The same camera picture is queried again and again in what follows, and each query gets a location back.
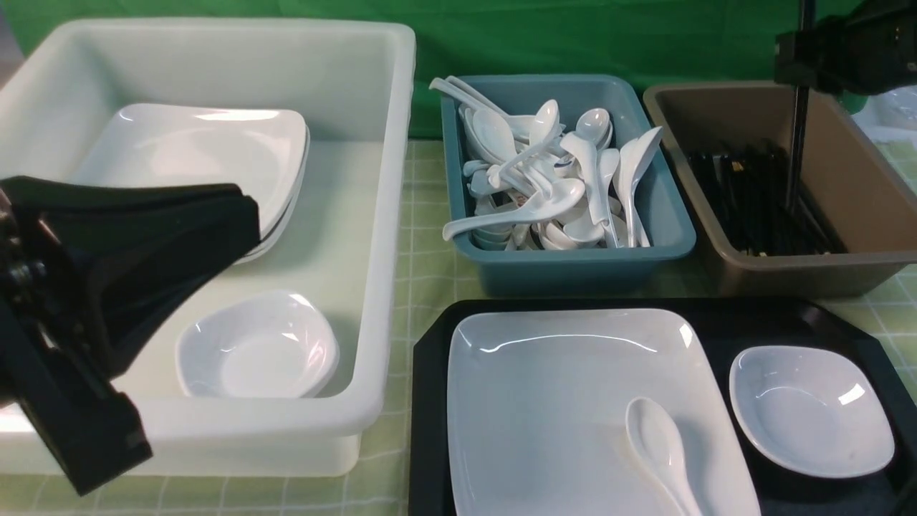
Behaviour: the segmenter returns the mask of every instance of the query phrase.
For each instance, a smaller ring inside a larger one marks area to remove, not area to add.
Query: chopsticks
[[[749,256],[846,252],[804,185],[796,213],[784,204],[789,157],[772,141],[764,150],[689,154],[689,164],[729,242]]]

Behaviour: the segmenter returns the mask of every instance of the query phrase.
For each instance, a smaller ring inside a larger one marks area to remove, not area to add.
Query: brown plastic bin
[[[671,84],[643,95],[722,296],[854,296],[917,263],[917,197],[844,109],[811,94],[801,177],[849,253],[754,257],[729,243],[688,165],[763,139],[789,148],[793,93],[769,82]]]

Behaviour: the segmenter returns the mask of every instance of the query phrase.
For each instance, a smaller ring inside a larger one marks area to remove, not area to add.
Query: black tray
[[[917,515],[917,496],[913,496],[917,491],[917,406],[885,351],[878,341],[834,314],[790,298],[488,300],[452,305],[414,348],[408,514],[456,513],[446,424],[447,365],[455,327],[468,316],[484,312],[596,308],[662,308],[691,324],[727,400],[763,516]],[[728,402],[729,369],[742,350],[770,344],[830,349],[866,373],[895,436],[895,456],[883,471],[855,479],[825,480],[790,472],[755,450],[735,422]]]

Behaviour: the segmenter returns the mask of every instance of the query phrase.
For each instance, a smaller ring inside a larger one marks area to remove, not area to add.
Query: spoon pile
[[[661,128],[619,151],[609,148],[614,127],[601,107],[564,133],[553,99],[534,115],[508,115],[457,77],[430,89],[459,102],[470,155],[462,174],[475,201],[474,216],[449,222],[443,239],[470,231],[488,251],[650,246],[634,199]]]

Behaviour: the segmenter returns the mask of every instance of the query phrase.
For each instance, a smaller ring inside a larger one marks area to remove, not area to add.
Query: green backdrop
[[[608,73],[648,85],[769,78],[794,0],[2,0],[23,51],[81,17],[327,17],[417,34],[411,135],[440,133],[430,79],[476,73]],[[819,16],[857,0],[823,0]]]

